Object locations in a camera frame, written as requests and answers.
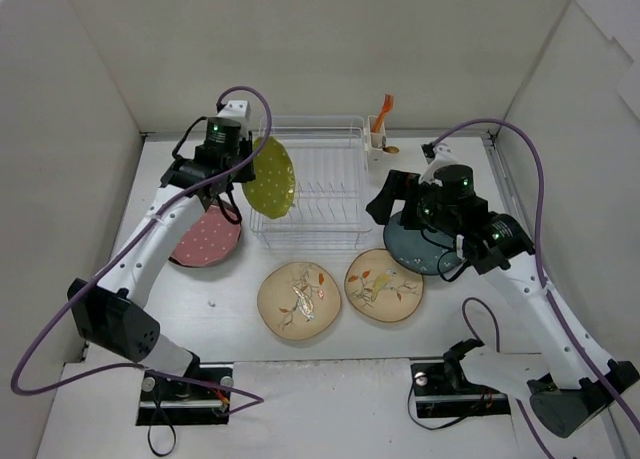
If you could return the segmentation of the green polka dot plate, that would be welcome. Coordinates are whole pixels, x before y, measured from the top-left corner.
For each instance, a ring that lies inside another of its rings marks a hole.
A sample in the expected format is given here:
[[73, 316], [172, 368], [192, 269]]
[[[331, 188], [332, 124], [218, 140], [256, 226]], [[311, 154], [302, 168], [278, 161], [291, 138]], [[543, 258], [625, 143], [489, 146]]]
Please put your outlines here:
[[293, 206], [296, 178], [284, 145], [270, 136], [252, 165], [255, 179], [242, 185], [248, 204], [272, 220], [286, 216]]

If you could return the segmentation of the pink polka dot plate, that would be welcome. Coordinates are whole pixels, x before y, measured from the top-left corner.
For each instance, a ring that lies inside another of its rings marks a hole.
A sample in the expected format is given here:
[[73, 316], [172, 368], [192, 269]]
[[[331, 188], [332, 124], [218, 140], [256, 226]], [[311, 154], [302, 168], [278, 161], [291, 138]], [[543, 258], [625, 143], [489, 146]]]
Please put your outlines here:
[[231, 223], [219, 206], [212, 205], [185, 233], [169, 260], [188, 268], [213, 266], [236, 249], [241, 233], [240, 223]]

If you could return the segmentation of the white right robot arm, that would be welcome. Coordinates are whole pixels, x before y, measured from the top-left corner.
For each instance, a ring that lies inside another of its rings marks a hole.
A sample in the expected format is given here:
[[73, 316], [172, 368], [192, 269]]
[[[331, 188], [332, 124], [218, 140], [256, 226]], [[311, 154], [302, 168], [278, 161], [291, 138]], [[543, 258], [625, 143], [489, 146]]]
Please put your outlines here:
[[479, 339], [461, 341], [443, 356], [449, 388], [486, 386], [526, 401], [549, 432], [567, 438], [638, 383], [631, 362], [615, 360], [560, 297], [549, 297], [534, 243], [513, 217], [490, 210], [476, 194], [470, 167], [440, 167], [430, 182], [392, 170], [366, 210], [386, 225], [398, 200], [404, 203], [400, 226], [453, 239], [457, 255], [520, 315], [541, 352], [540, 359], [526, 362]]

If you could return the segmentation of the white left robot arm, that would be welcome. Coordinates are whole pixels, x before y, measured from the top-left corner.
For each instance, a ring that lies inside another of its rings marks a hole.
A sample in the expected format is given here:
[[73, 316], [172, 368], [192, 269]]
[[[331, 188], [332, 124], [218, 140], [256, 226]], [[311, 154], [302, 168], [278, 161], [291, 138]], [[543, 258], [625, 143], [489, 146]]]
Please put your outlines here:
[[199, 357], [169, 340], [145, 310], [151, 289], [180, 240], [233, 183], [253, 179], [248, 122], [220, 113], [206, 121], [204, 141], [191, 158], [177, 150], [146, 215], [94, 285], [76, 279], [68, 299], [79, 335], [134, 364], [164, 375], [175, 397], [199, 388]]

